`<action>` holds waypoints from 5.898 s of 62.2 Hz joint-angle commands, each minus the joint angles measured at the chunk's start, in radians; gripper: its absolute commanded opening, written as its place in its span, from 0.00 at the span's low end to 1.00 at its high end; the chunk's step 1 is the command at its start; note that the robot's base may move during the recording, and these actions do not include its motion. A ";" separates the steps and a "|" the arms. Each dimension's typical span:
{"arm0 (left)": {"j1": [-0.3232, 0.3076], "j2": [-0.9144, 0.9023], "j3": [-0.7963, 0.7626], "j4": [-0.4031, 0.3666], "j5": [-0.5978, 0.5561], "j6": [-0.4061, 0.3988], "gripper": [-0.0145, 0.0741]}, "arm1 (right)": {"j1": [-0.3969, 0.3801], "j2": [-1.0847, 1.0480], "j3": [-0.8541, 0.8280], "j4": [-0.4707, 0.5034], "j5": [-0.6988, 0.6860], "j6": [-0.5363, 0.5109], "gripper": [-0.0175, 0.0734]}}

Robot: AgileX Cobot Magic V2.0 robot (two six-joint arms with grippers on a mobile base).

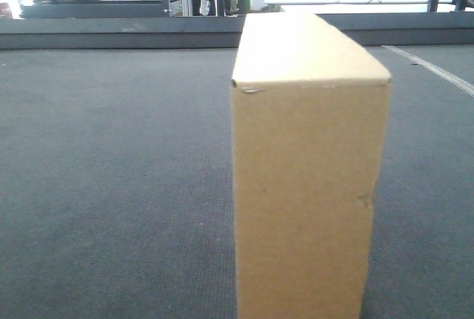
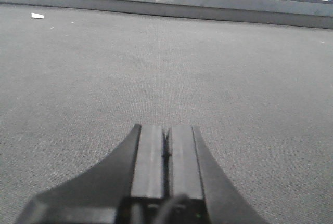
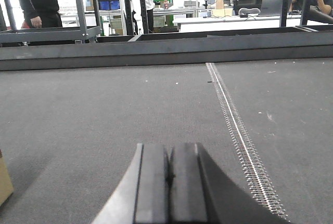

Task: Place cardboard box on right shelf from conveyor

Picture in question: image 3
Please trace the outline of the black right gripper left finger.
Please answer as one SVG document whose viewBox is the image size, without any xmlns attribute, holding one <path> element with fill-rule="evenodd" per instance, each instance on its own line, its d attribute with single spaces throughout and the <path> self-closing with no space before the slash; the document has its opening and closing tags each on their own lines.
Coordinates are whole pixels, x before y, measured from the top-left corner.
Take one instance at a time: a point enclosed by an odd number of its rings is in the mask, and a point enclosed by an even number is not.
<svg viewBox="0 0 333 224">
<path fill-rule="evenodd" d="M 93 223 L 168 223 L 168 155 L 138 143 L 120 183 Z"/>
</svg>

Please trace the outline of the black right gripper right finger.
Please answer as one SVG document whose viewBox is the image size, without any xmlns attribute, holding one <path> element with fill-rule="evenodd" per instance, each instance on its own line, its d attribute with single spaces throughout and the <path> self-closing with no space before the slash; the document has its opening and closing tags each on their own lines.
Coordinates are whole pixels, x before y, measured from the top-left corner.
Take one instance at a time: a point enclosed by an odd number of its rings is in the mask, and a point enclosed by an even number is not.
<svg viewBox="0 0 333 224">
<path fill-rule="evenodd" d="M 237 186 L 200 143 L 171 151 L 171 223 L 287 223 Z"/>
</svg>

